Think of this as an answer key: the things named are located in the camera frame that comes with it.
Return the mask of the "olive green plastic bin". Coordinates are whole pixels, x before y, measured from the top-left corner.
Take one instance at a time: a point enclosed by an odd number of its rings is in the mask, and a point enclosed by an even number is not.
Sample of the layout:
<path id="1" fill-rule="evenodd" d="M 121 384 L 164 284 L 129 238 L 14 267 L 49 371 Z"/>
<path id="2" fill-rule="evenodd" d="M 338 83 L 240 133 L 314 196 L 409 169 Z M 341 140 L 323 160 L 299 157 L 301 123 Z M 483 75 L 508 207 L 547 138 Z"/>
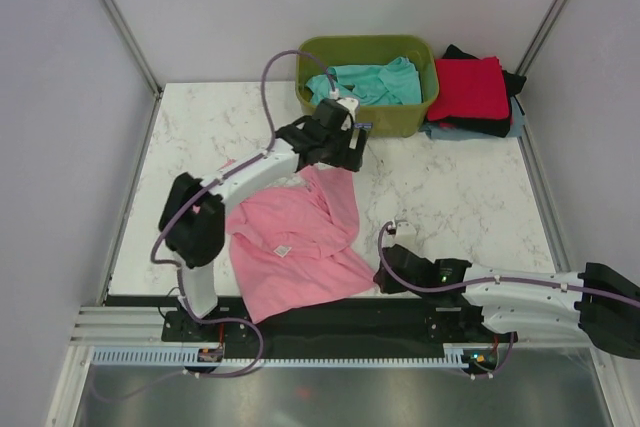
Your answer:
<path id="1" fill-rule="evenodd" d="M 430 46 L 412 35 L 347 35 L 315 37 L 299 49 L 312 55 L 296 63 L 296 95 L 303 111 L 312 113 L 329 94 L 333 79 L 328 68 L 341 65 L 386 65 L 408 58 L 419 73 L 422 102 L 417 105 L 361 106 L 356 122 L 374 136 L 409 137 L 417 132 L 439 94 L 435 58 Z"/>

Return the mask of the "pink t shirt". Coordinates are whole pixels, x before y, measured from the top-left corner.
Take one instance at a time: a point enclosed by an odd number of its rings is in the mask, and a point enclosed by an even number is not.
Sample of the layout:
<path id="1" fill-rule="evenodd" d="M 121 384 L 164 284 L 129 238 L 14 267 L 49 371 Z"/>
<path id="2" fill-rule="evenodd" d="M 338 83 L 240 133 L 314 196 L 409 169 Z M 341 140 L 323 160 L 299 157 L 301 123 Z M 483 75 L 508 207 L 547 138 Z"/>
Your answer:
<path id="1" fill-rule="evenodd" d="M 254 323 L 374 286 L 352 247 L 360 226 L 352 173 L 311 166 L 299 176 L 298 185 L 257 192 L 226 221 L 231 266 Z"/>

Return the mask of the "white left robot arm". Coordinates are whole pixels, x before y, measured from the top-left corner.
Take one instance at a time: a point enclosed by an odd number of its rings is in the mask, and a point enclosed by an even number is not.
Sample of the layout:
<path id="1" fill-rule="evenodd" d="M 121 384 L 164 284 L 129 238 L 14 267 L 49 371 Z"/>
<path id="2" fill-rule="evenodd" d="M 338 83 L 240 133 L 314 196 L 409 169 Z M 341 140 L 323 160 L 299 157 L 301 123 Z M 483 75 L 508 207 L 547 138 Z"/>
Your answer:
<path id="1" fill-rule="evenodd" d="M 222 323 L 255 329 L 250 321 L 219 318 L 214 281 L 200 280 L 225 244 L 226 219 L 256 192 L 315 164 L 356 172 L 362 166 L 368 132 L 356 126 L 359 102 L 352 97 L 324 99 L 310 115 L 278 129 L 270 114 L 268 145 L 210 177 L 184 172 L 173 181 L 160 215 L 159 235 L 150 261 L 177 270 L 185 329 L 198 340 L 216 335 Z"/>

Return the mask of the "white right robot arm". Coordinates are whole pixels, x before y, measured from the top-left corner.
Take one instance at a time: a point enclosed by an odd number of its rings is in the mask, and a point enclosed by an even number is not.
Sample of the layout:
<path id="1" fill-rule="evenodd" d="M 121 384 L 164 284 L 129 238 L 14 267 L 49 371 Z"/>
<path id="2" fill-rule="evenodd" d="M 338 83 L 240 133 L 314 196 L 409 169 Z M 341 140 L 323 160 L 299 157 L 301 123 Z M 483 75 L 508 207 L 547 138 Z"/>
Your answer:
<path id="1" fill-rule="evenodd" d="M 590 341 L 622 358 L 639 357 L 639 288 L 611 267 L 540 274 L 462 259 L 430 261 L 402 245 L 378 250 L 375 283 L 384 294 L 411 292 L 435 308 L 458 309 L 460 333 L 520 339 Z"/>

